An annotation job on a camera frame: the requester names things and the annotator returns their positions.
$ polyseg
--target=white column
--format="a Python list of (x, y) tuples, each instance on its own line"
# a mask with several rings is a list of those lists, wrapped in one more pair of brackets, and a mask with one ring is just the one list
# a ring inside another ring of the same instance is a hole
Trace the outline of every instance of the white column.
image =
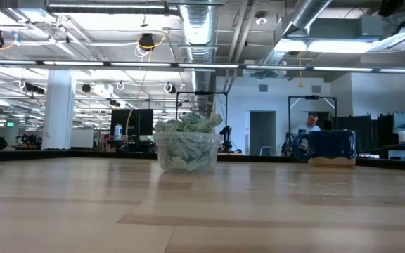
[(49, 70), (42, 150), (71, 148), (75, 89), (70, 70)]

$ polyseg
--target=air vent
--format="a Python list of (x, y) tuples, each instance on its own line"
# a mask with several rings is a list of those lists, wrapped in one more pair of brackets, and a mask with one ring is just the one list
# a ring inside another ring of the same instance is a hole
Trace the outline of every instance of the air vent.
[(312, 93), (321, 93), (321, 85), (312, 85)]
[(259, 84), (259, 92), (268, 92), (268, 85)]

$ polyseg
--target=mug handle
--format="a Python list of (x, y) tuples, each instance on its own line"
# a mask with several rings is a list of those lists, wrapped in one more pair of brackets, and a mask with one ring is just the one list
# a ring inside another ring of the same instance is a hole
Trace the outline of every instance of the mug handle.
[[(306, 154), (302, 154), (300, 149), (298, 148), (301, 144), (301, 141), (306, 139), (308, 142), (308, 151)], [(311, 158), (311, 156), (314, 154), (315, 149), (314, 146), (312, 145), (311, 141), (311, 136), (309, 134), (303, 133), (303, 134), (298, 134), (295, 139), (293, 140), (293, 146), (292, 146), (292, 151), (293, 154), (296, 156), (297, 159), (307, 162)]]

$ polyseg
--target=man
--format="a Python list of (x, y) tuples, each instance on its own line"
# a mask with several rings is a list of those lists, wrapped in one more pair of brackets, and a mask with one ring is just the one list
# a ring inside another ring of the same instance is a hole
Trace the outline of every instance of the man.
[[(317, 121), (318, 115), (314, 112), (310, 112), (307, 122), (292, 130), (293, 136), (296, 137), (300, 133), (309, 133), (310, 131), (320, 131), (320, 127), (316, 125)], [(302, 140), (298, 148), (301, 150), (301, 153), (306, 153), (308, 148), (307, 140)]]

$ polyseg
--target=blue mug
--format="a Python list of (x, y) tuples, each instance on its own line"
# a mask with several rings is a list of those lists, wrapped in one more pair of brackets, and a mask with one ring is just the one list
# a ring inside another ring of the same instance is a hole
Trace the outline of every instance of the blue mug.
[[(307, 140), (307, 153), (300, 145)], [(356, 133), (353, 131), (329, 130), (298, 134), (292, 145), (293, 154), (299, 160), (320, 166), (352, 166), (356, 163)]]

